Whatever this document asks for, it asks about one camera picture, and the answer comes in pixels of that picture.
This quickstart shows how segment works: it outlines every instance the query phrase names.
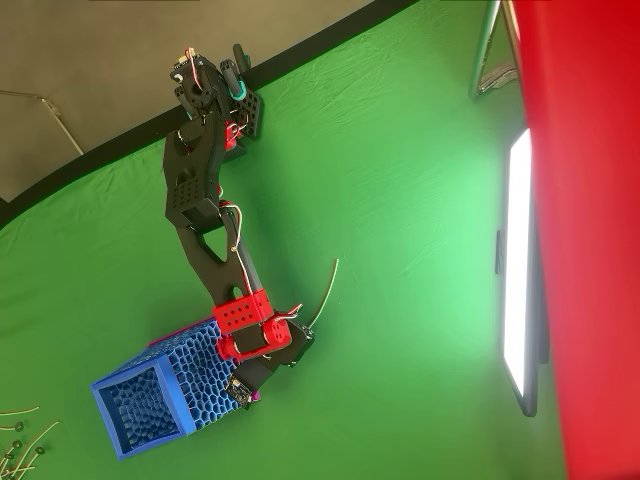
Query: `blue 3d printed box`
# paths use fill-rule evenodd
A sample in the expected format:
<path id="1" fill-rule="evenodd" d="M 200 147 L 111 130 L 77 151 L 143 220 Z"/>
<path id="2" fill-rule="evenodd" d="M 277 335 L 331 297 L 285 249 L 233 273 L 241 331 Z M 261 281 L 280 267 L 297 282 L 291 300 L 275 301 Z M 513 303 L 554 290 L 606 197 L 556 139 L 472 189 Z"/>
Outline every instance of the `blue 3d printed box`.
<path id="1" fill-rule="evenodd" d="M 140 352 L 91 391 L 119 460 L 189 435 L 238 408 L 225 392 L 232 360 L 208 319 Z"/>

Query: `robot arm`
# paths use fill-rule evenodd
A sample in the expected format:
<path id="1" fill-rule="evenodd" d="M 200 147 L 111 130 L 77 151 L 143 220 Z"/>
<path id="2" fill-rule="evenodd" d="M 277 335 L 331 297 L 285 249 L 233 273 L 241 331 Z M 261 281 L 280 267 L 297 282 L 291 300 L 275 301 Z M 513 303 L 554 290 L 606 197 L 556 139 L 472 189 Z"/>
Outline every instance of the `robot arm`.
<path id="1" fill-rule="evenodd" d="M 240 70 L 248 68 L 234 46 Z M 238 363 L 227 391 L 242 406 L 280 365 L 294 366 L 313 343 L 313 332 L 294 321 L 300 306 L 274 312 L 238 235 L 240 210 L 219 198 L 222 164 L 245 152 L 241 138 L 255 137 L 261 100 L 245 85 L 236 64 L 225 60 L 220 71 L 192 49 L 178 60 L 171 78 L 175 95 L 189 121 L 165 141 L 163 169 L 167 184 L 165 215 L 176 227 L 190 265 L 215 304 L 213 314 L 222 336 L 218 352 Z M 227 259 L 206 244 L 217 228 L 227 233 Z M 242 296 L 236 298 L 234 288 Z"/>

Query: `red motor mount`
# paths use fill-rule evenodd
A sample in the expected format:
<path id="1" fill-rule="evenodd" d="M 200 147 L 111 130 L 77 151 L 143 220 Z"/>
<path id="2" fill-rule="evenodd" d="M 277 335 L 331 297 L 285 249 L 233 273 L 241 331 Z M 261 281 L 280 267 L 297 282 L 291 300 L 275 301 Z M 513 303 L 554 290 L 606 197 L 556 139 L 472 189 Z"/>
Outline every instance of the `red motor mount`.
<path id="1" fill-rule="evenodd" d="M 248 360 L 281 350 L 291 343 L 289 325 L 274 315 L 264 289 L 214 307 L 213 316 L 222 334 L 217 342 L 218 353 L 224 359 Z M 250 352 L 238 351 L 231 334 L 255 324 L 260 324 L 267 344 Z"/>

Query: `green screen backdrop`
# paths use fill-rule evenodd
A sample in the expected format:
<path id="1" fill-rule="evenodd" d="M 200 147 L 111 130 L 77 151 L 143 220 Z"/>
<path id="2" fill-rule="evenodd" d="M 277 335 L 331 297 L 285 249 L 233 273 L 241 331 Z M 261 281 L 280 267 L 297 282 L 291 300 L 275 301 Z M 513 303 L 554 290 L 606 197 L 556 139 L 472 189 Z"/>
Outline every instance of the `green screen backdrop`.
<path id="1" fill-rule="evenodd" d="M 212 307 L 164 218 L 162 142 L 0 231 L 0 411 L 41 406 L 23 440 L 61 421 L 25 479 L 564 477 L 550 367 L 528 419 L 501 361 L 494 241 L 523 111 L 516 84 L 467 98 L 483 8 L 420 2 L 260 90 L 261 138 L 222 185 L 261 280 L 306 320 L 341 263 L 314 347 L 249 411 L 117 462 L 89 390 Z"/>

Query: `red surface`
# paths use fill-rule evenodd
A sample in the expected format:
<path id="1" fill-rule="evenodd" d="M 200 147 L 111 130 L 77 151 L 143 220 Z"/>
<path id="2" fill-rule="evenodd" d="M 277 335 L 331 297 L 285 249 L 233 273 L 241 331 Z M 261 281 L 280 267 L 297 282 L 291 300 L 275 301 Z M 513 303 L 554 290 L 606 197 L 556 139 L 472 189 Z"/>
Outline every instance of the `red surface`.
<path id="1" fill-rule="evenodd" d="M 640 2 L 514 4 L 567 472 L 640 479 Z"/>
<path id="2" fill-rule="evenodd" d="M 220 337 L 216 344 L 218 353 L 223 359 L 234 358 L 238 361 L 244 361 L 261 355 L 267 355 L 276 350 L 282 350 L 291 344 L 289 324 L 282 319 L 278 319 L 277 316 L 270 318 L 262 324 L 262 334 L 264 335 L 267 345 L 250 352 L 238 351 L 231 335 Z"/>
<path id="3" fill-rule="evenodd" d="M 223 335 L 262 322 L 271 315 L 273 315 L 273 308 L 267 293 L 262 288 L 253 294 L 213 308 L 213 316 Z"/>

